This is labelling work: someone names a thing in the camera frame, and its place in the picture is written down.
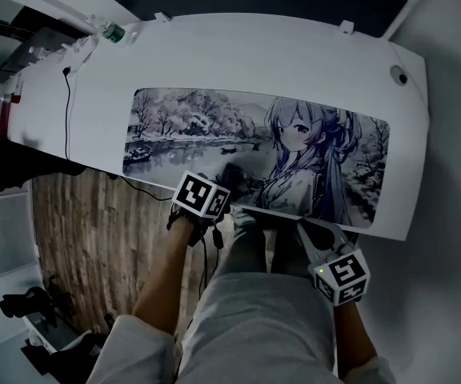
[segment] white desk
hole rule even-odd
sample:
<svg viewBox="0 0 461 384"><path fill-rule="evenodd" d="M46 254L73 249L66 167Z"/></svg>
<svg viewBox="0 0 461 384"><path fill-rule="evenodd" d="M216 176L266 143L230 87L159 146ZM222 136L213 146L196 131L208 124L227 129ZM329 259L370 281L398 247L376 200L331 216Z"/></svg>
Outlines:
<svg viewBox="0 0 461 384"><path fill-rule="evenodd" d="M413 78L390 77L394 64ZM22 71L22 99L9 138L64 157L68 63ZM262 14L204 14L144 23L138 41L101 41L70 76L70 159L122 174L133 93L196 87L273 94L327 104L387 121L389 156L375 222L364 234L404 239L423 174L429 118L424 60L386 40L337 27Z"/></svg>

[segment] long hair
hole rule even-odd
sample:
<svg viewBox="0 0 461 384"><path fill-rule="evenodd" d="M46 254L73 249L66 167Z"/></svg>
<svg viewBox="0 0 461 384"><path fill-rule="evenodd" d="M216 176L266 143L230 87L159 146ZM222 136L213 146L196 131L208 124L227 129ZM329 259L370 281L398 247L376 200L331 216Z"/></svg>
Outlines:
<svg viewBox="0 0 461 384"><path fill-rule="evenodd" d="M280 128L288 127L295 117L310 127L307 148L286 166L290 151L280 140ZM323 194L314 195L313 215L329 222L348 223L341 164L357 150L362 136L354 113L313 102L277 97L270 106L265 123L273 134L277 161L270 179L296 170L308 169L323 176ZM325 139L319 142L322 134Z"/></svg>

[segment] bracket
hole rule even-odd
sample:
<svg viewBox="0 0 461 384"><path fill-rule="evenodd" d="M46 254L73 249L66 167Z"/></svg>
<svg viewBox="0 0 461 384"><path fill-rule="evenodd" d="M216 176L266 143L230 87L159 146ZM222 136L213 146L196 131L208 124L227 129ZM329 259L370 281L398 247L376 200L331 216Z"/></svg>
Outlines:
<svg viewBox="0 0 461 384"><path fill-rule="evenodd" d="M164 14L162 11L159 13L154 13L154 16L156 17L156 20L159 20L160 22L171 22L172 18Z"/></svg>
<svg viewBox="0 0 461 384"><path fill-rule="evenodd" d="M353 22L348 22L347 20L343 20L343 22L339 26L339 31L344 34L353 34L354 28L355 28L355 24Z"/></svg>

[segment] wooden floor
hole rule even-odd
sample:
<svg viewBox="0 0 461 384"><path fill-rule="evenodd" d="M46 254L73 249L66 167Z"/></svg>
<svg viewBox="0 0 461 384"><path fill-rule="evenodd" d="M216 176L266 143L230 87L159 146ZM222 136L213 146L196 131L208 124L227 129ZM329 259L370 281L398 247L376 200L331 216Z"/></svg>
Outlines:
<svg viewBox="0 0 461 384"><path fill-rule="evenodd" d="M132 182L159 198L169 190ZM105 314L129 314L154 260L161 254L171 202L157 202L121 178L86 169L78 177L52 174L33 180L33 212L40 263L47 284L55 275L72 294L80 331L107 332ZM225 246L232 238L229 215L219 224ZM216 249L206 235L209 268ZM198 302L203 248L189 248L182 283L178 335L183 336Z"/></svg>

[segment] anime girl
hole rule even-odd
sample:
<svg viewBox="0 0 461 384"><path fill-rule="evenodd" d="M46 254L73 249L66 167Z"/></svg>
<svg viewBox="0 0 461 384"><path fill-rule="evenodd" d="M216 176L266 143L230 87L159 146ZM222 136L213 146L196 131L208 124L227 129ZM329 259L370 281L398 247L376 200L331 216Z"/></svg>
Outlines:
<svg viewBox="0 0 461 384"><path fill-rule="evenodd" d="M277 161L255 204L350 225L341 164L362 135L356 115L313 102L276 98L266 116Z"/></svg>

